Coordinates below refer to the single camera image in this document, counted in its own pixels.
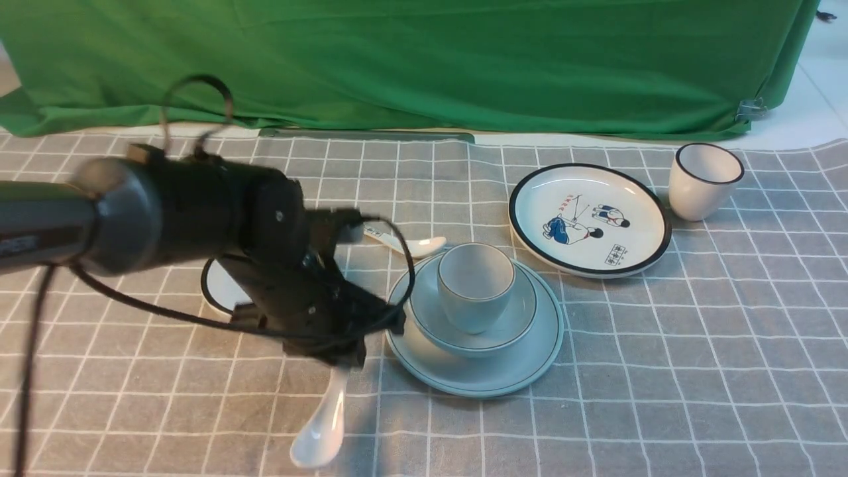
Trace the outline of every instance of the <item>white spoon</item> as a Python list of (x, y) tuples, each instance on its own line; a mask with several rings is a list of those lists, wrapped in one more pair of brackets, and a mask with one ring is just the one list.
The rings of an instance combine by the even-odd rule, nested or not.
[[(375, 239), (377, 242), (386, 245), (388, 248), (401, 255), (404, 254), (404, 249), (400, 246), (400, 240), (396, 237), (389, 235), (388, 233), (380, 232), (374, 227), (367, 225), (363, 226), (363, 229), (365, 230), (365, 235), (368, 237)], [(440, 251), (447, 243), (448, 240), (445, 237), (431, 237), (424, 238), (423, 240), (407, 240), (406, 246), (410, 248), (412, 258), (419, 259)]]
[(329, 464), (344, 440), (344, 389), (350, 369), (335, 367), (330, 384), (309, 422), (292, 442), (288, 456), (301, 469), (315, 469)]

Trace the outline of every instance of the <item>cup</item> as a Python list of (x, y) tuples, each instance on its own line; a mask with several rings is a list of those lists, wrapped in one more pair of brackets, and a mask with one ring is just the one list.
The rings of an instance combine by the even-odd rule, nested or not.
[(680, 218), (706, 219), (730, 197), (745, 168), (730, 151), (713, 144), (692, 143), (674, 155), (668, 198)]
[(445, 252), (437, 275), (438, 298), (448, 321), (468, 334), (480, 334), (498, 321), (516, 281), (510, 257), (478, 243)]

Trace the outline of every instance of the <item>white plate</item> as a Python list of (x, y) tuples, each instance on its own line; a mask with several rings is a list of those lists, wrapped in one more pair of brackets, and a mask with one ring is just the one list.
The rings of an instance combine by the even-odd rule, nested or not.
[(204, 265), (200, 273), (200, 291), (213, 308), (226, 315), (232, 314), (238, 303), (253, 302), (217, 260), (209, 260)]
[[(424, 264), (419, 263), (416, 269)], [(533, 325), (523, 340), (491, 356), (457, 356), (431, 343), (421, 334), (415, 319), (407, 317), (403, 336), (386, 332), (388, 343), (404, 368), (437, 390), (476, 398), (510, 394), (541, 377), (560, 352), (565, 323), (550, 286), (533, 270), (518, 266), (530, 277), (538, 297)], [(408, 280), (404, 274), (395, 283), (390, 302), (397, 302)]]
[(589, 164), (560, 164), (524, 177), (510, 196), (510, 224), (539, 259), (587, 278), (641, 272), (672, 238), (665, 209), (648, 188)]
[(421, 332), (448, 352), (480, 357), (514, 345), (530, 331), (537, 302), (530, 278), (520, 267), (516, 268), (516, 281), (504, 313), (491, 328), (480, 334), (460, 331), (448, 321), (438, 298), (438, 258), (416, 270), (416, 287), (412, 290), (409, 306), (411, 314)]

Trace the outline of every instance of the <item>white floor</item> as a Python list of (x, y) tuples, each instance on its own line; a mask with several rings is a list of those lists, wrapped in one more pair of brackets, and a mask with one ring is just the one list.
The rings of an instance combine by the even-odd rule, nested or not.
[[(816, 20), (807, 38), (784, 103), (752, 125), (750, 133), (722, 143), (739, 149), (801, 149), (848, 137), (848, 0), (822, 0), (820, 9), (839, 17), (831, 24)], [(0, 95), (19, 85), (0, 45)], [(119, 128), (100, 128), (115, 131)], [(192, 135), (200, 125), (175, 125), (175, 134)], [(120, 128), (124, 133), (150, 134), (158, 126)], [(230, 128), (228, 137), (252, 137), (258, 132)], [(633, 142), (572, 134), (476, 133), (480, 144), (527, 146), (627, 145)]]

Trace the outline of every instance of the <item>green backdrop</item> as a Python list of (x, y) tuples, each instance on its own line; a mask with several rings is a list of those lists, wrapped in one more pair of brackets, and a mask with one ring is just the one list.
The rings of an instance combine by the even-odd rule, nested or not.
[[(713, 140), (780, 104), (817, 0), (2, 0), (20, 136), (157, 122), (220, 77), (248, 127)], [(171, 117), (220, 121), (189, 87)]]

